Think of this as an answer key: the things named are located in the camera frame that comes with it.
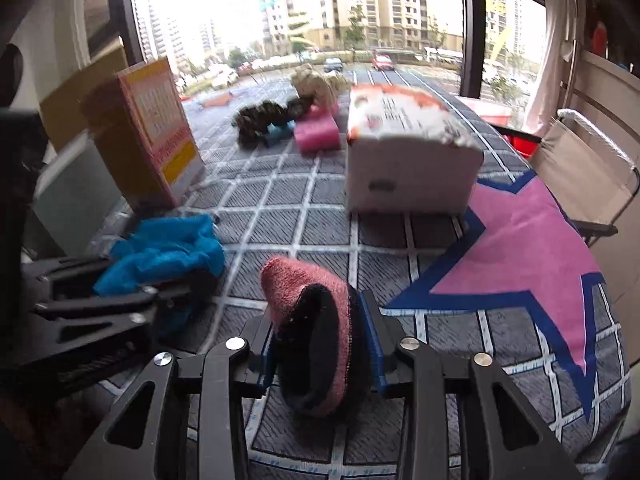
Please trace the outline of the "blue fuzzy cloth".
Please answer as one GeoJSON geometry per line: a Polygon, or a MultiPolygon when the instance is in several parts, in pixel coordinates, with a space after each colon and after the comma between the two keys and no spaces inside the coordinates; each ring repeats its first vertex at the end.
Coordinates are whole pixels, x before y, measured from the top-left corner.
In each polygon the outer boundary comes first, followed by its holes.
{"type": "Polygon", "coordinates": [[[101,298],[152,286],[164,292],[158,325],[165,336],[182,330],[208,303],[224,274],[226,255],[208,214],[141,221],[110,252],[111,263],[93,285],[101,298]]]}
{"type": "Polygon", "coordinates": [[[262,136],[262,142],[267,148],[271,148],[273,145],[291,139],[294,134],[294,128],[295,122],[287,122],[282,126],[271,124],[267,127],[267,132],[262,136]]]}

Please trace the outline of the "pink black sock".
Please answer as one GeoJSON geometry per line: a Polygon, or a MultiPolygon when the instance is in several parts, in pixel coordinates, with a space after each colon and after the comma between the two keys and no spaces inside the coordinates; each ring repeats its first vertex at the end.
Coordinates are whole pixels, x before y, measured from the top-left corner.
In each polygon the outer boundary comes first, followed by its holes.
{"type": "Polygon", "coordinates": [[[370,385],[367,329],[356,289],[318,264],[272,257],[260,272],[283,399],[312,417],[355,411],[370,385]]]}

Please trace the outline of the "grey storage bin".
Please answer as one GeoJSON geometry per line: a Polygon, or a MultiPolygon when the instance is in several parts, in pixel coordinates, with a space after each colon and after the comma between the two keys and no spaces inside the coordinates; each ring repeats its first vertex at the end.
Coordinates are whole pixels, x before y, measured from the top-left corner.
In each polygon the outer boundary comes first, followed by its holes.
{"type": "Polygon", "coordinates": [[[40,172],[27,215],[26,252],[34,259],[81,256],[124,203],[92,136],[84,131],[40,172]]]}

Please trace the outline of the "checkered grey blanket with stars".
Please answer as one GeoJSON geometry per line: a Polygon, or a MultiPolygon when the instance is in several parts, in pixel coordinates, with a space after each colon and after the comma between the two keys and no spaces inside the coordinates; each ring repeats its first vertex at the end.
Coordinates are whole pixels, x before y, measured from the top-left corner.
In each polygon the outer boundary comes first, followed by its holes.
{"type": "MultiPolygon", "coordinates": [[[[397,296],[462,233],[447,217],[420,214],[349,214],[344,206],[344,148],[300,154],[291,140],[254,148],[236,143],[233,115],[264,101],[294,96],[282,78],[247,81],[230,90],[230,102],[213,106],[204,92],[184,103],[205,174],[177,209],[177,216],[205,214],[224,248],[224,273],[200,318],[169,345],[198,353],[235,335],[266,300],[259,272],[273,256],[318,264],[371,289],[397,296]]],[[[506,368],[560,437],[587,479],[602,479],[622,448],[631,400],[622,331],[604,286],[594,288],[596,388],[585,412],[570,376],[560,367],[542,330],[523,309],[438,313],[401,318],[410,334],[436,349],[465,356],[487,350],[506,368]]],[[[402,404],[368,394],[349,422],[297,417],[279,386],[244,404],[254,479],[389,479],[399,455],[402,404]]]]}

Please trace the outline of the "red yellow cardboard box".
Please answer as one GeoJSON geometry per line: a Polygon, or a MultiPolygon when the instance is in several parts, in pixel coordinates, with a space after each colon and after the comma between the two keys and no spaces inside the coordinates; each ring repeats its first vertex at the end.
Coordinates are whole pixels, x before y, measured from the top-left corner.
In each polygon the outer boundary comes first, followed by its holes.
{"type": "Polygon", "coordinates": [[[170,209],[204,170],[167,58],[121,70],[80,104],[129,206],[170,209]]]}

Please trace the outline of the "brown cardboard panel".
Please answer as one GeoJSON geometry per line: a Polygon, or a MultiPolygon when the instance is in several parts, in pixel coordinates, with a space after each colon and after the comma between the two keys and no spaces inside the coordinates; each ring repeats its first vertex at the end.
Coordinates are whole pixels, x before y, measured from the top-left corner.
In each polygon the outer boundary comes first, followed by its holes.
{"type": "Polygon", "coordinates": [[[78,70],[40,102],[40,116],[53,149],[62,151],[88,128],[81,102],[97,86],[129,66],[123,46],[111,48],[78,70]]]}

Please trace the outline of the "dark leopard cloth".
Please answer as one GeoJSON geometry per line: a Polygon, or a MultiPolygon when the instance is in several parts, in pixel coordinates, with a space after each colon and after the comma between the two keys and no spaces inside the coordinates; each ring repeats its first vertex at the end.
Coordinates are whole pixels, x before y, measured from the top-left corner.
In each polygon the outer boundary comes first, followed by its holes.
{"type": "Polygon", "coordinates": [[[232,119],[232,126],[238,130],[239,146],[254,148],[264,144],[262,136],[269,125],[282,126],[287,122],[297,122],[310,110],[312,102],[311,98],[292,98],[284,105],[267,100],[242,107],[232,119]]]}

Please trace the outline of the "beige folding chair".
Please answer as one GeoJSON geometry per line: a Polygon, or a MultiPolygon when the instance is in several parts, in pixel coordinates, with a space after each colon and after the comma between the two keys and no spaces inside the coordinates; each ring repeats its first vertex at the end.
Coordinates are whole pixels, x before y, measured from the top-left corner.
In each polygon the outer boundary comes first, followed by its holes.
{"type": "Polygon", "coordinates": [[[529,163],[591,246],[639,194],[636,163],[582,113],[560,108],[529,163]]]}

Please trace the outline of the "white orange cardboard box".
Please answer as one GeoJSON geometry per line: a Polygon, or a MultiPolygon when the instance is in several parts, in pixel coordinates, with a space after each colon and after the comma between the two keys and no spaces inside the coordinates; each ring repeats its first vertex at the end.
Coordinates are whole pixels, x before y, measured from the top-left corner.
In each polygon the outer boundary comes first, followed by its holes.
{"type": "Polygon", "coordinates": [[[351,212],[463,214],[484,152],[434,92],[394,84],[352,87],[346,132],[351,212]]]}

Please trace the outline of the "pink cloth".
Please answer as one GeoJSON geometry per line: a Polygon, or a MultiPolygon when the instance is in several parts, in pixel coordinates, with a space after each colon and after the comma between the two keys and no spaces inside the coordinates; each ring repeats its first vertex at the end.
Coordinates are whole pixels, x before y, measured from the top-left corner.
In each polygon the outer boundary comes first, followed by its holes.
{"type": "Polygon", "coordinates": [[[295,123],[294,139],[301,153],[338,150],[341,147],[340,132],[334,115],[335,110],[313,105],[295,123]]]}

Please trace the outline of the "cream fluffy plush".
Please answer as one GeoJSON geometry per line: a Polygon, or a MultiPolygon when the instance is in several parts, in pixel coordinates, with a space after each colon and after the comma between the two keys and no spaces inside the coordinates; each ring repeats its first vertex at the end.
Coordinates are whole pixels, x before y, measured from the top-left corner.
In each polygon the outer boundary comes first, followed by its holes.
{"type": "Polygon", "coordinates": [[[318,107],[329,110],[338,97],[352,88],[352,83],[339,72],[319,73],[310,64],[298,66],[291,84],[301,98],[311,98],[318,107]]]}

